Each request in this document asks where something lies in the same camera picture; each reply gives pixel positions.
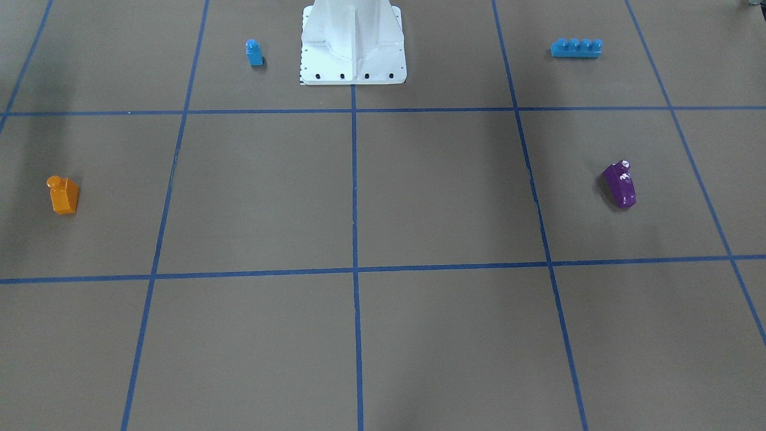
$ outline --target white bracket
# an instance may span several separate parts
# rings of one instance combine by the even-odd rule
[[[401,10],[388,0],[315,0],[303,9],[300,83],[401,84]]]

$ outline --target orange stud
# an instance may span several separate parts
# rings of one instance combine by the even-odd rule
[[[77,211],[77,196],[80,195],[80,187],[74,181],[54,175],[48,178],[47,184],[51,188],[51,202],[55,212],[71,214]]]

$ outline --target purple block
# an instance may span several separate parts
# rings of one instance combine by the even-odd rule
[[[627,160],[620,160],[609,167],[601,175],[607,179],[609,190],[612,191],[614,202],[620,208],[630,208],[636,205],[636,189],[633,187],[633,180],[630,178],[630,163]]]

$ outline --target blue block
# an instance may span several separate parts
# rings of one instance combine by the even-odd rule
[[[551,55],[554,57],[598,58],[603,46],[604,42],[601,39],[592,42],[588,39],[582,41],[572,39],[567,42],[566,39],[562,38],[551,45]]]
[[[245,54],[247,54],[247,59],[250,61],[250,66],[263,66],[264,56],[260,54],[260,45],[258,42],[256,42],[255,39],[250,39],[245,42],[244,46],[247,47]]]

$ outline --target vertical blue line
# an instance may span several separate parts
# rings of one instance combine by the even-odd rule
[[[173,194],[173,177],[175,176],[175,168],[178,165],[178,155],[181,152],[181,143],[184,139],[184,129],[186,128],[186,117],[188,115],[189,103],[192,98],[192,89],[194,87],[195,72],[197,70],[197,62],[199,60],[199,51],[202,47],[202,36],[205,33],[205,22],[208,18],[208,6],[210,0],[205,0],[205,6],[202,9],[202,18],[199,25],[199,33],[197,35],[197,46],[195,48],[194,60],[191,62],[191,72],[189,72],[188,86],[186,87],[186,98],[184,102],[184,110],[181,115],[181,123],[178,126],[178,137],[175,140],[175,152],[173,153],[173,161],[170,167],[170,174],[168,178],[168,188],[165,192],[165,204],[162,207],[162,218],[159,223],[159,232],[157,233],[157,244],[154,252],[154,259],[152,260],[152,272],[150,274],[149,286],[146,289],[146,300],[144,302],[144,310],[141,317],[141,328],[139,329],[139,337],[136,342],[136,355],[133,358],[133,369],[130,373],[130,382],[128,384],[128,393],[125,401],[125,410],[123,411],[123,422],[121,431],[127,431],[128,422],[130,420],[130,409],[133,405],[133,394],[136,391],[136,380],[138,379],[139,365],[141,363],[141,353],[143,351],[143,341],[146,335],[146,325],[149,322],[149,309],[152,306],[152,296],[154,294],[154,283],[157,275],[157,267],[159,266],[159,256],[162,252],[162,240],[165,237],[165,225],[168,221],[168,211],[170,209],[170,199]]]
[[[365,402],[362,388],[362,314],[359,310],[359,246],[356,170],[356,86],[351,86],[351,175],[352,175],[352,260],[354,273],[354,332],[356,341],[356,426],[365,429]]]
[[[5,128],[5,121],[8,119],[8,113],[11,112],[13,103],[16,101],[18,91],[21,88],[21,82],[24,80],[24,75],[27,74],[29,64],[32,62],[32,55],[34,55],[34,50],[38,47],[40,37],[42,36],[43,30],[45,29],[45,23],[47,23],[47,17],[51,14],[52,6],[53,0],[48,0],[48,4],[45,6],[45,12],[43,12],[43,18],[40,20],[40,27],[38,27],[38,32],[36,35],[34,35],[32,46],[29,48],[29,53],[27,54],[27,58],[24,60],[24,65],[21,66],[21,71],[18,73],[18,78],[16,78],[16,85],[13,86],[13,92],[11,93],[11,97],[8,99],[8,106],[5,107],[5,115],[2,119],[0,119],[0,133],[2,133],[3,128]]]
[[[702,190],[702,196],[705,198],[705,203],[707,204],[708,210],[710,211],[710,216],[713,218],[713,222],[715,223],[715,228],[718,229],[719,236],[721,237],[721,242],[723,243],[724,249],[726,250],[726,255],[728,256],[728,259],[732,264],[732,270],[734,270],[734,274],[737,277],[737,282],[739,283],[739,287],[742,290],[742,294],[745,296],[745,302],[747,302],[748,308],[750,308],[750,314],[752,314],[753,320],[755,321],[755,327],[758,329],[758,333],[761,335],[761,340],[763,341],[764,346],[766,346],[766,331],[764,331],[764,326],[761,323],[761,319],[758,316],[758,311],[755,309],[755,305],[753,304],[752,298],[750,297],[748,288],[745,285],[745,280],[742,278],[742,275],[739,272],[737,261],[734,258],[734,255],[732,254],[732,249],[728,245],[728,241],[726,240],[726,235],[724,235],[723,228],[721,227],[721,222],[719,221],[719,218],[715,213],[712,200],[710,199],[710,195],[708,195],[708,190],[707,188],[705,188],[705,183],[702,181],[702,175],[700,175],[699,169],[697,169],[697,163],[695,163],[694,156],[692,155],[692,151],[689,148],[689,143],[686,141],[686,135],[684,135],[683,129],[681,128],[681,123],[678,121],[678,117],[676,116],[676,109],[675,107],[673,107],[673,104],[670,103],[670,97],[668,96],[668,93],[665,89],[665,84],[663,83],[663,80],[660,77],[660,72],[657,70],[656,64],[654,63],[654,58],[652,58],[652,53],[649,51],[649,45],[647,44],[647,40],[643,36],[641,27],[638,25],[638,19],[636,19],[636,14],[633,13],[633,8],[630,6],[629,0],[625,0],[625,6],[627,7],[627,11],[630,14],[630,19],[633,20],[633,25],[636,27],[636,32],[638,32],[638,37],[641,40],[643,49],[647,53],[647,58],[649,59],[649,63],[652,66],[652,70],[654,71],[654,76],[657,79],[657,83],[660,86],[660,90],[662,91],[663,96],[665,97],[665,102],[667,103],[668,108],[670,110],[670,115],[673,117],[673,122],[676,125],[676,130],[678,130],[678,134],[681,137],[681,144],[683,145],[683,149],[686,151],[686,157],[689,159],[689,164],[692,166],[694,177],[697,178],[697,184],[699,184],[699,188]]]
[[[508,88],[511,92],[511,100],[513,102],[513,113],[516,116],[516,126],[519,129],[519,139],[522,144],[522,151],[524,153],[524,164],[529,171],[529,186],[532,189],[532,199],[535,201],[537,207],[537,218],[540,223],[540,236],[542,238],[542,247],[545,250],[545,261],[548,266],[548,275],[551,279],[551,286],[553,288],[553,296],[556,302],[556,311],[558,312],[558,323],[561,326],[561,336],[564,339],[564,348],[567,354],[567,361],[569,362],[569,372],[572,378],[572,386],[574,387],[574,396],[577,400],[578,410],[580,413],[580,421],[583,431],[588,431],[588,418],[585,415],[585,406],[582,401],[582,394],[580,391],[580,383],[577,375],[577,368],[575,367],[575,357],[572,354],[571,344],[569,342],[569,331],[567,330],[567,323],[564,317],[564,308],[561,306],[561,296],[558,293],[558,283],[556,281],[556,274],[553,269],[553,262],[551,259],[551,250],[548,247],[548,236],[545,234],[545,223],[542,219],[542,210],[540,209],[540,201],[537,195],[537,187],[535,186],[535,175],[532,172],[532,163],[529,160],[529,152],[527,150],[526,138],[524,136],[524,126],[522,125],[522,118],[519,113],[519,104],[516,100],[516,89],[513,86],[513,77],[511,75],[511,67],[508,62],[508,54],[506,52],[506,43],[502,36],[502,27],[500,25],[500,16],[497,11],[496,0],[492,0],[492,9],[495,14],[495,26],[497,27],[497,37],[500,41],[500,51],[502,52],[502,61],[506,66],[506,77],[508,79]]]

